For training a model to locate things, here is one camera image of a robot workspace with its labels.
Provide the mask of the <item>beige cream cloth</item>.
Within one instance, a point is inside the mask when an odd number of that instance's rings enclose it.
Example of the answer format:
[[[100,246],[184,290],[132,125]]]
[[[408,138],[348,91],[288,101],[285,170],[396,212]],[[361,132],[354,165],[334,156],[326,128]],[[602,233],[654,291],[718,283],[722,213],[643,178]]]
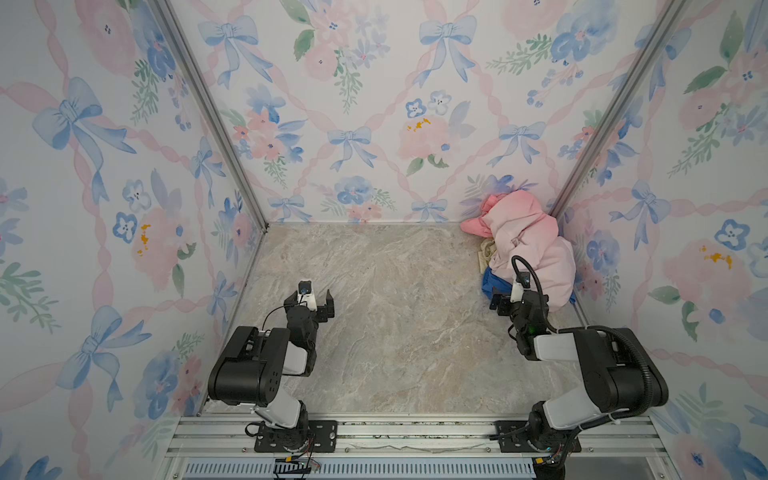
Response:
[[[497,247],[494,239],[485,238],[480,243],[477,257],[478,257],[479,271],[481,274],[483,274],[486,271],[486,269],[489,267],[490,260],[492,259],[496,251],[497,251]]]

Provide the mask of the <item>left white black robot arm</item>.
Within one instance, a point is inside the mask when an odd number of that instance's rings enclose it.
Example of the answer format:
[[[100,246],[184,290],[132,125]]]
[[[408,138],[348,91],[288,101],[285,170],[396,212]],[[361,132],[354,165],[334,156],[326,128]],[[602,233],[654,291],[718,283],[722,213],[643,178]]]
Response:
[[[318,329],[335,316],[334,298],[327,292],[319,305],[311,283],[302,281],[282,309],[285,327],[235,329],[211,371],[208,396],[229,406],[248,406],[259,417],[244,428],[257,453],[333,453],[338,422],[311,420],[305,403],[291,396],[282,380],[313,372]]]

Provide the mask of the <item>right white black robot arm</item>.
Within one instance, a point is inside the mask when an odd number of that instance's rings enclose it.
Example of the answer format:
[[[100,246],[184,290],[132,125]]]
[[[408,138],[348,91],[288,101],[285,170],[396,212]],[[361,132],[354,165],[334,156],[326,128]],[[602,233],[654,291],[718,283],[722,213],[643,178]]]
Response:
[[[577,387],[535,403],[526,421],[497,421],[490,439],[502,451],[540,453],[538,468],[560,472],[581,433],[667,403],[667,383],[631,329],[557,329],[548,322],[548,297],[531,290],[495,290],[490,308],[511,320],[508,335],[526,360],[571,362],[581,375]]]

